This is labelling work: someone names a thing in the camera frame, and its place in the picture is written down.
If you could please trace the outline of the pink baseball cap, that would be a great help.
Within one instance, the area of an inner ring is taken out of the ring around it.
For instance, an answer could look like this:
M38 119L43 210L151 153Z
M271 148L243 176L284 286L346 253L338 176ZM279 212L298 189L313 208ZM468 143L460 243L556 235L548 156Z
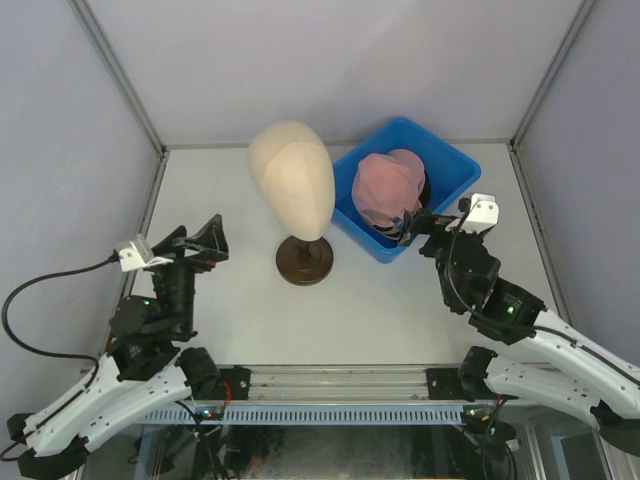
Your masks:
M357 166L351 190L356 210L378 230L398 226L406 213L423 207L427 175L420 157L407 149L372 153Z

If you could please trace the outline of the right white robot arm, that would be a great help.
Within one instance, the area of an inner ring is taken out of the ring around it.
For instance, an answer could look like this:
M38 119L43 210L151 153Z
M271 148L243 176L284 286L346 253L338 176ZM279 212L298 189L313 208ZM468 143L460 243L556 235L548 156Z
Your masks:
M526 289L499 276L500 261L484 245L498 207L479 201L462 217L423 208L406 214L400 243L427 236L420 254L435 262L444 304L468 315L478 333L515 353L538 355L550 370L526 367L473 347L458 370L461 391L525 398L573 416L615 448L639 453L639 368L566 323Z

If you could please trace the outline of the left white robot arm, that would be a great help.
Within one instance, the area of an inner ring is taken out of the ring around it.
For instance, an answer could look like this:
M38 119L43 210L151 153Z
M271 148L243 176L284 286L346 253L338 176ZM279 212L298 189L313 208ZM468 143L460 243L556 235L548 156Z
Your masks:
M110 320L114 336L100 357L87 356L87 375L56 401L7 421L13 461L28 479L62 479L82 467L89 455L143 416L190 397L206 400L219 387L220 371L204 347L191 347L195 278L227 260L229 247L221 215L195 234L179 226L155 246L142 235L119 243L105 260L122 272L147 271L151 297L122 298Z

